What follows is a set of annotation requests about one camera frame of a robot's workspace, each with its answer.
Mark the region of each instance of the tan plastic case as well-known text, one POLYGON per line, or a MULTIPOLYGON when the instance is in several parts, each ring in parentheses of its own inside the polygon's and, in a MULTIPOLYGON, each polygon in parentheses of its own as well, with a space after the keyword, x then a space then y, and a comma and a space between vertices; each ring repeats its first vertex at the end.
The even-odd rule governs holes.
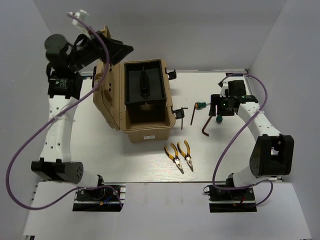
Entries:
MULTIPOLYGON (((111 38, 110 32, 106 26, 102 32, 105 36, 111 38)), ((163 106, 166 108, 164 111, 164 121, 157 121, 156 119, 153 119, 152 122, 145 122, 142 118, 139 123, 131 123, 131 117, 129 116, 129 112, 125 105, 125 65, 150 61, 154 60, 131 61, 109 66, 106 78, 100 88, 93 93, 93 103, 101 112, 109 126, 116 130, 121 129, 128 135, 130 142, 132 143, 150 140, 166 140, 169 138, 171 128, 176 123, 176 117, 174 113, 172 113, 173 103, 169 79, 165 70, 167 66, 163 60, 160 60, 160 62, 166 95, 165 106, 163 106)), ((96 66, 96 75, 94 77, 95 84, 101 80, 106 67, 106 64, 100 60, 98 61, 96 66)), ((151 109, 152 107, 152 104, 141 105, 143 110, 148 110, 148 108, 151 109)))

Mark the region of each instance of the screwdriver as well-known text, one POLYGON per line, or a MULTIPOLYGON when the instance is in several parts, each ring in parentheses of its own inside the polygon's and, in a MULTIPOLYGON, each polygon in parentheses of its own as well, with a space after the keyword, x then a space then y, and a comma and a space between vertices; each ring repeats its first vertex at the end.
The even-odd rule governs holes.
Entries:
POLYGON ((194 121, 194 116, 195 116, 195 110, 201 110, 204 109, 206 106, 210 105, 210 103, 205 103, 205 102, 196 102, 194 104, 194 108, 193 108, 193 112, 192 112, 192 117, 191 117, 191 123, 190 125, 192 125, 192 122, 194 121))

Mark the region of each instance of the white table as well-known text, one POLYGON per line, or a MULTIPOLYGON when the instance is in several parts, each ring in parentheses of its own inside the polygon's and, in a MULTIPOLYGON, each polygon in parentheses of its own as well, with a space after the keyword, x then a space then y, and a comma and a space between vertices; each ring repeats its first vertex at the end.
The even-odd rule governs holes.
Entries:
MULTIPOLYGON (((275 183, 257 212, 210 213, 205 183, 128 183, 121 212, 73 212, 75 194, 30 211, 23 235, 36 240, 301 240, 310 233, 291 183, 275 183)), ((73 188, 40 182, 33 207, 73 188)), ((254 187, 257 201, 270 185, 254 187)))
MULTIPOLYGON (((103 176, 105 182, 204 182, 211 181, 217 160, 244 122, 238 116, 223 117, 217 124, 213 117, 206 128, 209 137, 201 129, 208 119, 209 106, 196 110, 190 126, 195 102, 210 102, 211 94, 219 94, 218 82, 225 73, 178 72, 170 81, 173 108, 185 110, 183 130, 177 120, 167 141, 130 143, 121 130, 111 129, 93 104, 92 97, 82 102, 75 112, 71 136, 73 161, 83 163, 85 169, 103 176), (187 140, 191 148, 194 172, 181 157, 182 175, 164 152, 164 145, 187 140)), ((244 79, 231 77, 230 80, 244 79)), ((91 81, 84 80, 81 95, 91 89, 91 81)), ((216 179, 225 181, 230 173, 249 164, 255 141, 246 129, 234 142, 220 165, 216 179)))

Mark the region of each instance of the white label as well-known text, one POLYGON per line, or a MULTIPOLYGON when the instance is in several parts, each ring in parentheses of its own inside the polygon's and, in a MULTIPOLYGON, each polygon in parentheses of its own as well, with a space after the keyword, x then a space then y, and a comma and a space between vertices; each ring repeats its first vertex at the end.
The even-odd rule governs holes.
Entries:
POLYGON ((143 139, 146 140, 146 139, 155 139, 156 138, 156 135, 151 135, 151 136, 143 136, 143 139))

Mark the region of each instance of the open lid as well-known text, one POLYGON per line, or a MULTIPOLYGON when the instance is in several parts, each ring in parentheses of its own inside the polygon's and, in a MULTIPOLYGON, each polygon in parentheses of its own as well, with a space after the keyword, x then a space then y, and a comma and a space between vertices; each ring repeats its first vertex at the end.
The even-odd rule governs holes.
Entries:
MULTIPOLYGON (((105 37, 111 38, 111 34, 104 26, 104 30, 101 31, 105 37)), ((93 94, 93 102, 100 110, 106 122, 111 128, 119 130, 121 128, 121 64, 106 66, 101 60, 97 61, 96 74, 94 81, 98 82, 105 71, 108 69, 108 73, 101 84, 99 90, 93 94)))

